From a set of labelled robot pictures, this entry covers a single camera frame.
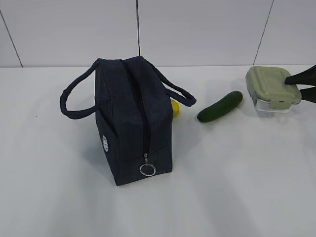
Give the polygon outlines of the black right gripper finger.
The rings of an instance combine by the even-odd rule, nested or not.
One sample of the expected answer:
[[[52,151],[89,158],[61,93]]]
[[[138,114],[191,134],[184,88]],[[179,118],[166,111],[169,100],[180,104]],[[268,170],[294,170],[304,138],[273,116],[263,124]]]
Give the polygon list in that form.
[[[316,86],[316,65],[301,73],[287,77],[284,83],[287,85]]]
[[[316,103],[316,88],[310,87],[306,89],[300,89],[302,100]]]

